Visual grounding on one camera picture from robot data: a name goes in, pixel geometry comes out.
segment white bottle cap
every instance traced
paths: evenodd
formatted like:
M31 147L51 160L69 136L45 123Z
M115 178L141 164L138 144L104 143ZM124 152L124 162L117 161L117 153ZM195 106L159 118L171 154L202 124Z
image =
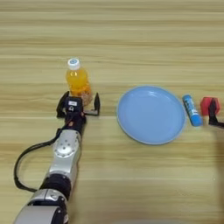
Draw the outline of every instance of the white bottle cap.
M70 59L67 64L70 70L78 70L81 67L81 63L78 59Z

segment black cable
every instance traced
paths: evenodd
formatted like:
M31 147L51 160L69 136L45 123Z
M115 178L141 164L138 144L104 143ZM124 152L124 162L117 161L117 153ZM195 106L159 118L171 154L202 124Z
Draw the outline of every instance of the black cable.
M19 164L20 164L20 161L21 159L29 152L31 151L35 151L37 149L40 149L40 148L43 148L43 147L46 147L46 146L49 146L53 143L55 143L55 141L59 138L62 130L64 130L67 125L74 119L74 116L71 117L71 119L69 119L69 121L58 131L58 133L56 134L56 136L49 140L49 141L46 141L46 142L43 142L43 143L36 143L32 146L30 146L28 149L24 150L20 155L19 157L17 158L17 162L15 163L14 165L14 171L13 171L13 176L14 176L14 183L16 185L17 188L19 189L22 189L22 190L26 190L28 192L32 192L32 193L35 193L37 191L37 189L34 189L34 188L31 188L31 187L28 187L26 185L23 185L19 178L18 178L18 168L19 168Z

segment plastic bottle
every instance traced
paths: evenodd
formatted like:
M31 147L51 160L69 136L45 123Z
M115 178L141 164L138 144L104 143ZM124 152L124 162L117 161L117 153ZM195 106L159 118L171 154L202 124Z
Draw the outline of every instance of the plastic bottle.
M78 59L70 59L66 72L66 81L70 88L71 95L79 96L83 100L83 106L87 106L92 101L91 87L88 82L88 73L81 67Z
M203 124L202 118L194 106L193 98L189 94L186 94L183 96L183 102L185 104L185 108L191 120L192 126L201 126Z

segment red object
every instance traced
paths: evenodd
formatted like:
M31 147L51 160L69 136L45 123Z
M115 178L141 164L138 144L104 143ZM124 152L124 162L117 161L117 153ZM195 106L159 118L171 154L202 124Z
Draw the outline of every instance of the red object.
M200 103L200 109L201 109L201 114L203 116L208 116L208 108L210 106L211 100L215 99L215 103L216 103L216 110L215 110L215 114L217 115L221 109L221 105L219 103L218 98L214 98L214 97L204 97Z

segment plate rim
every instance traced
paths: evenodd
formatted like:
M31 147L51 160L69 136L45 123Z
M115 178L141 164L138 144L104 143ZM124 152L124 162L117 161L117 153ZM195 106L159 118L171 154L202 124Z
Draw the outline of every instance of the plate rim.
M145 141L141 141L135 137L133 137L122 125L121 125L121 121L119 119L119 115L118 115L118 109L119 109L119 105L123 99L123 97L127 94L129 94L130 92L138 89L138 88L157 88L157 89L160 89L160 90L163 90L165 92L167 92L168 94L172 95L178 102L179 102L179 105L181 106L181 108L183 109L183 112L184 112L184 121L183 121L183 124L182 124L182 127L179 131L179 133L173 137L171 140L169 141L163 141L162 143L150 143L150 142L145 142ZM138 87L133 87L132 89L128 90L127 92L125 92L124 94L122 94L122 96L120 97L120 100L117 104L117 107L116 107L116 118L117 118L117 121L120 125L120 127L122 128L122 131L128 136L128 137L131 137L132 139L138 141L139 143L142 143L142 144L149 144L149 145L161 145L161 144L168 144L170 142L172 142L173 140L175 140L176 138L178 138L180 136L180 134L183 132L184 128L186 127L186 111L185 111L185 108L184 108L184 105L182 104L182 101L173 93L171 93L170 91L162 88L162 87L157 87L157 86L149 86L149 85L143 85L143 86L138 86Z

